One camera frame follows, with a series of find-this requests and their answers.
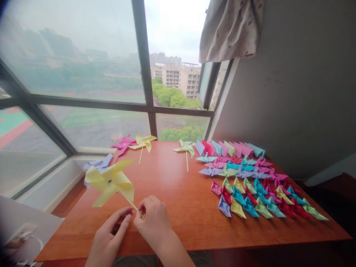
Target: pink origami piece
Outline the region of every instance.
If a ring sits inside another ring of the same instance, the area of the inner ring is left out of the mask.
[[[129,138],[130,135],[125,136],[120,140],[118,144],[111,146],[111,148],[120,149],[120,152],[118,153],[118,157],[116,158],[115,163],[118,161],[119,157],[126,151],[129,145],[137,145],[135,140],[129,140]]]
[[[212,190],[215,194],[217,194],[218,196],[221,195],[221,190],[222,190],[222,188],[221,188],[220,185],[218,185],[218,184],[216,183],[215,179],[213,179],[213,181],[212,181],[211,190]]]

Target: yellow origami piece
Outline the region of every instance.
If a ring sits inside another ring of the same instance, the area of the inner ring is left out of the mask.
[[[133,204],[134,185],[122,172],[133,161],[133,159],[118,161],[103,172],[99,172],[94,166],[88,169],[85,182],[101,192],[92,207],[101,207],[116,192],[119,192],[137,210]]]
[[[140,162],[138,165],[141,165],[141,158],[142,158],[142,151],[144,150],[144,147],[147,148],[148,153],[151,151],[152,145],[151,145],[151,141],[157,139],[157,137],[154,137],[153,135],[149,135],[146,137],[141,137],[141,134],[138,133],[136,136],[136,143],[137,145],[134,146],[129,146],[129,148],[132,149],[138,149],[138,148],[142,148],[141,149],[141,156],[140,156]]]
[[[280,186],[277,187],[276,191],[278,192],[278,194],[276,195],[278,198],[283,198],[286,201],[286,204],[288,205],[294,205],[294,203],[291,202],[291,200],[286,196],[286,194],[283,193],[283,190]]]

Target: origami paper piece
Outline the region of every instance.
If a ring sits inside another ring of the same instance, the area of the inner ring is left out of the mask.
[[[215,147],[215,153],[217,155],[222,155],[223,154],[223,148],[221,147],[221,145],[219,145],[217,142],[211,140],[212,145]]]
[[[218,185],[218,183],[215,181],[215,179],[213,179],[213,181],[212,181],[211,190],[218,196],[221,195],[222,188],[220,185]]]
[[[216,160],[217,157],[208,157],[208,153],[205,154],[205,157],[198,157],[196,158],[196,160],[199,160],[199,161],[203,161],[205,163],[208,163],[208,162],[212,162],[214,160]]]
[[[309,213],[307,213],[302,206],[297,204],[297,201],[295,198],[292,198],[292,202],[293,202],[293,206],[290,206],[292,208],[292,210],[294,211],[294,213],[298,214],[300,217],[304,218],[304,219],[312,219],[313,216],[311,216]]]
[[[239,190],[239,192],[241,194],[245,193],[244,187],[240,184],[240,181],[238,180],[238,178],[235,178],[234,186],[236,187],[237,190]]]
[[[131,135],[123,137],[120,142],[116,145],[111,146],[111,148],[117,148],[120,150],[118,157],[115,160],[115,163],[118,161],[119,157],[128,149],[129,145],[137,145],[135,140],[129,140]]]
[[[108,169],[100,173],[94,166],[91,166],[85,175],[85,182],[101,192],[99,198],[92,207],[101,207],[116,192],[119,192],[136,210],[132,203],[134,200],[134,185],[122,172],[134,160],[124,160],[115,163]]]
[[[199,140],[196,141],[195,148],[200,156],[204,155],[205,146]]]
[[[129,146],[129,148],[132,149],[138,149],[138,148],[142,148],[141,149],[141,156],[140,156],[140,162],[138,163],[138,165],[141,165],[141,158],[142,158],[142,152],[144,150],[144,147],[147,148],[148,153],[151,151],[152,145],[151,145],[151,141],[157,139],[157,137],[154,137],[153,135],[149,135],[146,137],[141,137],[141,134],[138,133],[136,136],[136,143],[137,145],[131,145]]]
[[[294,205],[293,202],[291,202],[289,200],[289,198],[287,198],[287,196],[283,193],[281,187],[277,187],[276,191],[278,192],[277,193],[277,197],[280,198],[280,200],[282,201],[282,199],[285,201],[286,204],[288,205]]]
[[[252,194],[256,194],[257,192],[255,191],[255,189],[253,188],[253,186],[250,184],[250,182],[248,181],[247,178],[244,179],[244,188],[247,187],[249,189],[249,191]]]
[[[263,205],[263,202],[260,198],[257,198],[257,205],[255,207],[256,211],[262,214],[266,219],[270,219],[273,216],[268,212],[268,209]]]
[[[259,218],[259,215],[257,214],[255,208],[252,206],[251,201],[248,197],[245,198],[246,205],[243,206],[243,209],[247,211],[248,214],[250,214],[254,218]]]
[[[236,188],[236,186],[233,186],[232,197],[242,206],[246,205],[244,197],[242,196],[241,192]]]
[[[292,186],[289,186],[287,191],[289,193],[291,193],[291,195],[289,195],[289,197],[294,198],[299,205],[306,205],[306,203],[300,197],[298,197],[298,195],[294,192]]]
[[[284,198],[281,199],[281,204],[279,204],[278,208],[280,211],[282,211],[284,214],[288,215],[291,218],[297,218],[298,215],[294,213],[290,205],[288,205]]]
[[[306,198],[303,198],[303,201],[306,203],[306,205],[302,205],[303,209],[309,213],[311,216],[313,216],[314,218],[316,218],[317,220],[321,220],[321,221],[328,221],[329,219],[324,217],[323,215],[321,215],[319,212],[316,211],[315,208],[313,208],[308,201],[306,200]]]
[[[229,204],[229,205],[231,205],[231,204],[232,204],[232,202],[231,202],[231,195],[230,195],[230,193],[227,191],[225,185],[222,186],[221,194],[224,196],[226,203]]]
[[[217,159],[214,160],[214,162],[208,162],[205,164],[207,167],[212,167],[216,169],[222,169],[226,164],[223,162],[217,162]]]
[[[202,169],[199,173],[201,174],[205,174],[205,175],[209,175],[210,177],[213,177],[214,175],[218,175],[220,173],[222,173],[223,170],[222,169],[216,169],[216,168],[211,168],[211,166],[209,167],[209,169]]]
[[[281,213],[281,211],[279,210],[279,208],[277,207],[276,203],[274,202],[273,198],[269,198],[268,201],[270,202],[267,205],[267,209],[269,209],[276,217],[278,218],[284,218],[285,215],[283,213]]]
[[[256,158],[259,158],[259,157],[262,157],[264,159],[264,154],[265,154],[265,150],[263,150],[262,148],[259,148],[251,143],[246,143],[246,145],[252,147],[254,150],[253,150],[253,155],[256,157]]]
[[[231,218],[230,206],[226,203],[226,200],[223,195],[220,197],[219,209],[225,214],[226,217]]]
[[[221,142],[221,141],[219,141],[219,146],[222,147],[222,155],[223,156],[227,156],[229,148],[227,146],[225,146],[225,144],[223,142]]]
[[[227,178],[230,176],[234,176],[237,172],[238,170],[235,169],[227,169],[227,166],[225,165],[222,169],[222,173],[220,173],[219,175],[225,176],[225,178]]]
[[[87,164],[84,165],[83,171],[89,169],[91,166],[94,166],[99,172],[103,172],[108,168],[110,161],[112,159],[112,154],[109,154],[105,157],[105,159],[101,161],[89,161]]]
[[[239,215],[241,218],[246,219],[246,216],[244,214],[244,211],[242,209],[242,206],[232,197],[231,198],[232,204],[231,204],[231,211],[237,215]]]

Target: finger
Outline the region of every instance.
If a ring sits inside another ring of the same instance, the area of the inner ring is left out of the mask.
[[[114,238],[112,239],[112,242],[115,246],[119,247],[121,245],[121,242],[123,240],[123,237],[126,234],[126,230],[129,227],[130,224],[130,219],[131,219],[131,214],[127,215],[124,220],[121,223],[121,226],[118,230],[118,232],[116,233],[116,235],[114,236]]]
[[[101,228],[104,228],[111,232],[112,228],[116,224],[116,222],[119,220],[120,216],[126,216],[128,214],[132,213],[133,208],[128,206],[125,208],[122,208],[118,211],[116,211],[113,215],[109,217],[109,219],[106,220],[106,222],[103,224]]]

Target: green origami piece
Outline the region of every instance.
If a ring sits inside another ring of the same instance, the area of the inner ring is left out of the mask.
[[[248,181],[248,179],[245,177],[244,180],[244,187],[247,187],[249,189],[249,191],[251,192],[251,194],[257,194],[257,192],[255,191],[255,189],[253,188],[253,186],[250,184],[250,182]]]
[[[230,177],[230,176],[234,176],[236,173],[238,173],[238,170],[235,169],[226,169],[226,165],[223,168],[222,173],[220,173],[219,175],[221,176],[225,176],[225,178]]]
[[[262,214],[266,219],[270,219],[273,216],[269,213],[268,209],[263,205],[262,200],[260,198],[256,199],[257,205],[255,207],[256,211]]]
[[[193,146],[195,145],[194,142],[183,142],[182,140],[179,140],[179,143],[181,144],[180,148],[173,149],[173,151],[176,152],[181,152],[181,151],[188,151],[191,155],[191,157],[194,157],[194,149]]]
[[[225,177],[225,179],[224,179],[224,181],[223,181],[221,187],[224,187],[224,186],[226,187],[226,190],[227,190],[230,194],[233,193],[233,188],[232,188],[232,186],[230,185],[229,180],[227,179],[227,177]]]
[[[329,220],[328,218],[325,218],[323,215],[321,215],[319,212],[317,212],[316,209],[313,208],[305,198],[303,198],[303,201],[305,203],[307,203],[306,205],[302,205],[303,209],[307,213],[309,213],[311,216],[313,216],[317,220],[321,220],[321,221],[328,221]]]

